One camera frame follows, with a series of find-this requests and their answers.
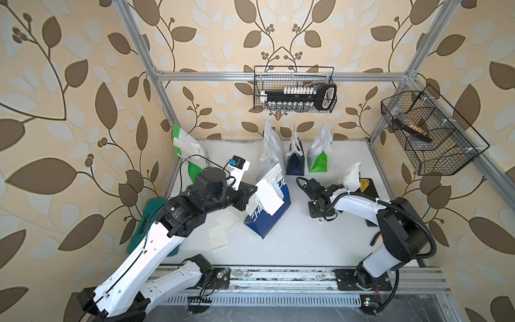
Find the small blue paper bag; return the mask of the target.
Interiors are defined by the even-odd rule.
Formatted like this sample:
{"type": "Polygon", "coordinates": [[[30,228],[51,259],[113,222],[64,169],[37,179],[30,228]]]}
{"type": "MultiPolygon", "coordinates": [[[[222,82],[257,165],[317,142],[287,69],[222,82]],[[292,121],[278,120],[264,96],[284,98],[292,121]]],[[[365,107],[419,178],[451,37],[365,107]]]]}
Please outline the small blue paper bag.
{"type": "Polygon", "coordinates": [[[280,164],[275,164],[256,186],[244,224],[264,239],[291,206],[291,198],[280,164]]]}

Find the large green white bag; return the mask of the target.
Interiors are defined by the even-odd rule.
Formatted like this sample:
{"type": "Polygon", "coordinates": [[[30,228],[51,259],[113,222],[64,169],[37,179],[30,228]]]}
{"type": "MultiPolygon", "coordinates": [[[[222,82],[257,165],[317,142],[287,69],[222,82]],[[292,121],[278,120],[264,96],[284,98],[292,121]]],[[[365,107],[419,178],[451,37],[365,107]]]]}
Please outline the large green white bag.
{"type": "Polygon", "coordinates": [[[194,182],[197,175],[210,166],[209,155],[201,144],[178,124],[173,126],[172,140],[176,155],[188,163],[188,175],[194,182]]]}

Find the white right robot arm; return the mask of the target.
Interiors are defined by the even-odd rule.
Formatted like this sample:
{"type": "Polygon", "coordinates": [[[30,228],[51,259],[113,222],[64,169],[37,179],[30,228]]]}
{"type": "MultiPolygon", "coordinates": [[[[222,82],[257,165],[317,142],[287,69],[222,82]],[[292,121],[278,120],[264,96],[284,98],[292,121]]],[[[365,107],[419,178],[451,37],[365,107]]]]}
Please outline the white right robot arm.
{"type": "Polygon", "coordinates": [[[435,238],[406,199],[385,201],[341,185],[324,187],[315,179],[297,178],[296,183],[311,200],[312,218],[332,221],[347,212],[378,227],[382,245],[356,266],[358,278],[378,279],[413,260],[436,255],[435,238]]]}

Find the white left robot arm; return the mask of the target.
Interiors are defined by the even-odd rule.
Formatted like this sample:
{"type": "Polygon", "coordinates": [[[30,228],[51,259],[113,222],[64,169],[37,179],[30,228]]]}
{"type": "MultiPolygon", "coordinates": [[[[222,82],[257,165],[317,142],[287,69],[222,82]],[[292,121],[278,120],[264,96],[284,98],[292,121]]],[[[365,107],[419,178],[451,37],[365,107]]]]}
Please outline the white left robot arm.
{"type": "Polygon", "coordinates": [[[206,168],[193,184],[166,202],[146,236],[105,282],[79,293],[81,309],[95,321],[143,321],[177,292],[199,288],[204,293],[215,286],[213,265],[201,254],[159,279],[150,277],[170,252],[205,223],[209,213],[228,207],[243,211],[257,189],[222,169],[206,168]]]}

